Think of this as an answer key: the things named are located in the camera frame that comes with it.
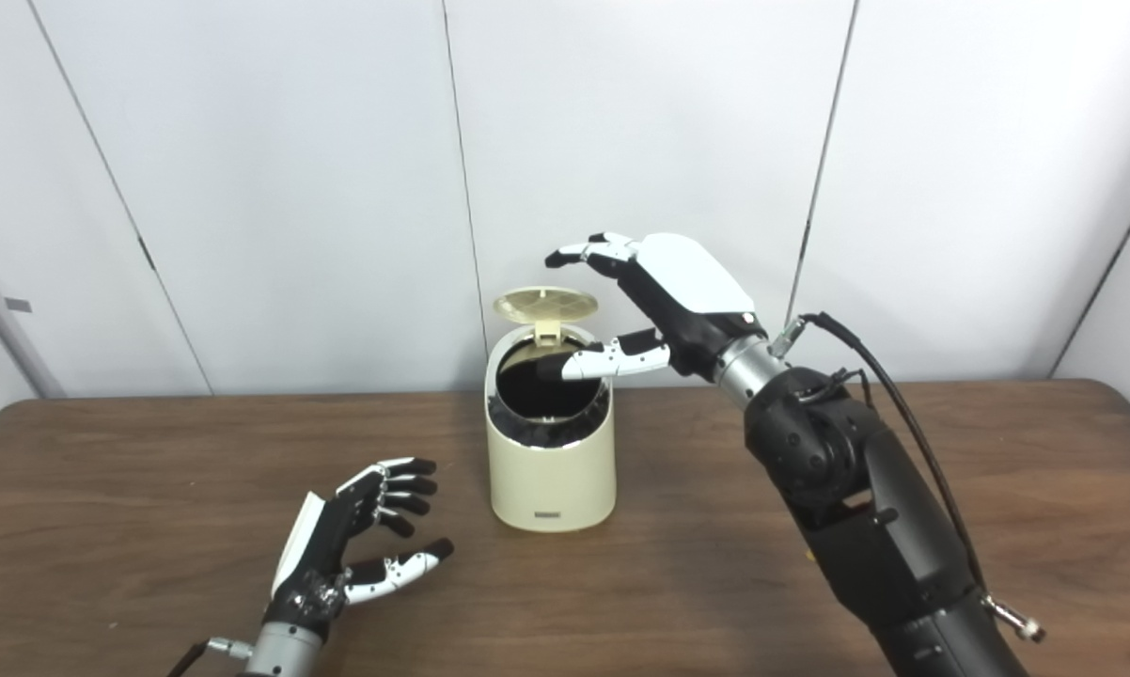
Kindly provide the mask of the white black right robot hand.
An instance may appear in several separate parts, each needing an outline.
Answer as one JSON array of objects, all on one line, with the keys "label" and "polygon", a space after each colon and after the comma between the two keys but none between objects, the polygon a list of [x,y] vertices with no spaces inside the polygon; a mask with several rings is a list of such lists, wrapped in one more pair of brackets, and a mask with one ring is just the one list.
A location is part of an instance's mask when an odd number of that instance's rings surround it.
[{"label": "white black right robot hand", "polygon": [[668,366],[714,383],[720,356],[732,342],[766,335],[740,283],[690,237],[596,234],[546,257],[551,269],[566,264],[586,264],[611,278],[651,327],[536,361],[544,381],[603,380]]}]

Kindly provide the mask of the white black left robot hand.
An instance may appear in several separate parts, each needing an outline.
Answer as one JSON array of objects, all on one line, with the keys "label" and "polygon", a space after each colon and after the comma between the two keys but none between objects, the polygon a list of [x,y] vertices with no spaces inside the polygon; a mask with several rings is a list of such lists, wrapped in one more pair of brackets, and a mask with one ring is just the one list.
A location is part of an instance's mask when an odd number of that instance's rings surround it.
[{"label": "white black left robot hand", "polygon": [[379,460],[328,498],[307,493],[278,559],[261,622],[307,630],[325,641],[345,607],[393,594],[452,556],[457,547],[441,537],[397,556],[345,559],[349,543],[368,528],[411,537],[415,527],[407,515],[431,511],[436,468],[417,457]]}]

